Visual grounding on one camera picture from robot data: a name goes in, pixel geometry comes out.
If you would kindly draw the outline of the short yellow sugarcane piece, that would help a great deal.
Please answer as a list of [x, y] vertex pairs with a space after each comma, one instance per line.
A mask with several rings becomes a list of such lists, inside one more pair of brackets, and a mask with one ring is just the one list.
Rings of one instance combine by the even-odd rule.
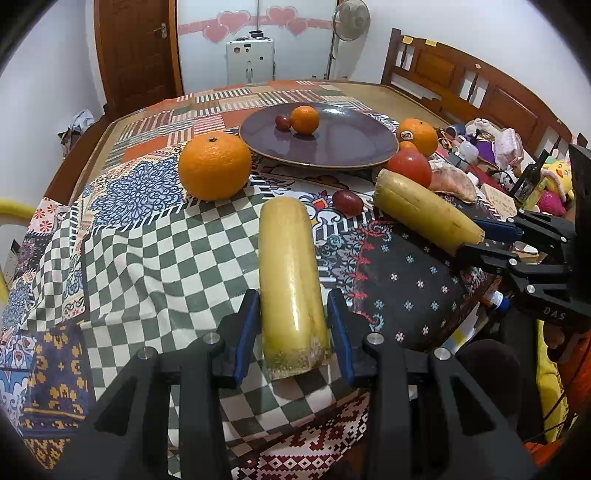
[[453, 205], [417, 182], [387, 169], [377, 176], [374, 205], [448, 254], [480, 244], [484, 230]]

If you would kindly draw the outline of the pink pomelo segment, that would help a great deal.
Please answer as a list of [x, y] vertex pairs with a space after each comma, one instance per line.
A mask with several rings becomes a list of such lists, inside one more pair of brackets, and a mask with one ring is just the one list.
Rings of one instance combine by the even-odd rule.
[[432, 181], [429, 189], [436, 193], [452, 195], [465, 203], [477, 201], [477, 188], [468, 175], [448, 163], [430, 163]]

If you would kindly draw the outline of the red tomato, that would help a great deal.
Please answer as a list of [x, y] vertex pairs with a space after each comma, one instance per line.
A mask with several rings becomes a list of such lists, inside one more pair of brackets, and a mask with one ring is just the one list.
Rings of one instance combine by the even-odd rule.
[[433, 173], [426, 157], [417, 150], [401, 149], [388, 161], [386, 168], [429, 188]]

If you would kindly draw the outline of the large orange with sticker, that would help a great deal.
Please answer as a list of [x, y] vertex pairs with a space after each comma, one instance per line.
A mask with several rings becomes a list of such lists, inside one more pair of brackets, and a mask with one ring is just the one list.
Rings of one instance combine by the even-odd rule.
[[397, 138], [400, 142], [413, 143], [425, 157], [433, 155], [439, 145], [434, 127], [415, 118], [401, 121], [397, 129]]

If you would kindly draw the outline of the long yellow sugarcane piece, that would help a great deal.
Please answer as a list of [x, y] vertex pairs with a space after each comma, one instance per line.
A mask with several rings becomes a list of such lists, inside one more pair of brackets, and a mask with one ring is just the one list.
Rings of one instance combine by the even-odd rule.
[[311, 219], [300, 200], [274, 198], [259, 218], [263, 355], [271, 381], [301, 375], [331, 356]]

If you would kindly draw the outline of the dark red jujube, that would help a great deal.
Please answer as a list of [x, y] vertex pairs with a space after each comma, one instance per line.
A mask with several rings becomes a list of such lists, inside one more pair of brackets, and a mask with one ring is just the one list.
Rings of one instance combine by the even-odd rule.
[[356, 217], [363, 212], [363, 200], [349, 190], [339, 190], [332, 195], [332, 206], [346, 217]]

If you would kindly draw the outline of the small tangerine front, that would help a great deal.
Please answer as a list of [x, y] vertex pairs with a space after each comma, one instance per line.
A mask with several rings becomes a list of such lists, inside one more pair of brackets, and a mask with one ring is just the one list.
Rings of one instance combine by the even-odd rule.
[[301, 105], [290, 112], [290, 126], [301, 135], [311, 135], [320, 125], [320, 115], [314, 107]]

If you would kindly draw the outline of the small tangerine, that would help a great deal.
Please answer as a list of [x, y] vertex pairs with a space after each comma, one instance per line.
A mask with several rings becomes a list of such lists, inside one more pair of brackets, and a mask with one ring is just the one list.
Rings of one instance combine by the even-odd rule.
[[414, 150], [414, 151], [418, 150], [417, 146], [413, 142], [410, 142], [410, 141], [400, 142], [399, 147], [401, 150], [405, 150], [405, 149]]
[[320, 115], [314, 107], [301, 105], [290, 112], [290, 126], [301, 135], [311, 135], [320, 125]]

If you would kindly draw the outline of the white plastic bottle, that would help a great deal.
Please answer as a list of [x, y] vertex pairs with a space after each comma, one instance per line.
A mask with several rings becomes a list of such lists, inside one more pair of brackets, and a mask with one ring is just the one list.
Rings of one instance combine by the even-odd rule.
[[477, 137], [469, 136], [459, 147], [461, 156], [469, 164], [476, 164], [478, 161], [479, 149], [477, 144]]

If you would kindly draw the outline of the wooden bed headboard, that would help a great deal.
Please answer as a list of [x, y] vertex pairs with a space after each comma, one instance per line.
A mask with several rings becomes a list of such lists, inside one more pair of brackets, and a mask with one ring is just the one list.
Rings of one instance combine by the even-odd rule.
[[477, 118], [514, 129], [532, 156], [542, 149], [575, 143], [574, 135], [532, 90], [489, 63], [434, 40], [391, 31], [381, 83], [416, 96], [420, 103], [451, 123]]

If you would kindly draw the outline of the patchwork patterned tablecloth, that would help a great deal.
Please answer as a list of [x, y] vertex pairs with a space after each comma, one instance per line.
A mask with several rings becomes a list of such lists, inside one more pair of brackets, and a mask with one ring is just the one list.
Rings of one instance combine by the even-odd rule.
[[[33, 218], [2, 316], [1, 407], [38, 468], [55, 469], [139, 349], [180, 350], [259, 290], [266, 201], [292, 197], [307, 209], [324, 309], [339, 289], [370, 329], [406, 347], [445, 340], [491, 284], [375, 208], [384, 163], [311, 168], [249, 149], [242, 190], [207, 202], [180, 183], [183, 148], [113, 167], [73, 204], [44, 201]], [[363, 200], [359, 216], [335, 210], [339, 190]]]

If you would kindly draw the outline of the yellow foam tube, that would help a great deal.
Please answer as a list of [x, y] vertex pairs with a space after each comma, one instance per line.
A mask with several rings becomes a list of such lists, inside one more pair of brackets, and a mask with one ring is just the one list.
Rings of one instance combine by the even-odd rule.
[[2, 219], [8, 219], [13, 222], [29, 222], [35, 214], [35, 211], [36, 209], [34, 207], [16, 201], [7, 199], [0, 200], [0, 216]]

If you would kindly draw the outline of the wooden bed footboard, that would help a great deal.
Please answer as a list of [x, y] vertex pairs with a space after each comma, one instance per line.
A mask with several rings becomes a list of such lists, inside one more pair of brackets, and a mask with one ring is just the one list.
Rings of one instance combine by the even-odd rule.
[[82, 193], [118, 121], [113, 112], [107, 112], [80, 137], [45, 191], [46, 198], [70, 205]]

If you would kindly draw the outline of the white standing fan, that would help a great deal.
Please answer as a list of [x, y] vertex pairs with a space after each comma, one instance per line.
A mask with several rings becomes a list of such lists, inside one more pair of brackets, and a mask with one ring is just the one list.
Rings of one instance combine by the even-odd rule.
[[370, 30], [365, 1], [339, 1], [332, 16], [332, 40], [325, 80], [349, 80], [356, 70]]

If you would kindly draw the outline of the frosted sliding wardrobe doors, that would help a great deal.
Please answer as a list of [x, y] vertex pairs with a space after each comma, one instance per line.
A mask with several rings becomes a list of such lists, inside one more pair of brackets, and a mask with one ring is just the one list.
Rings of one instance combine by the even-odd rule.
[[183, 91], [324, 80], [335, 1], [178, 1]]

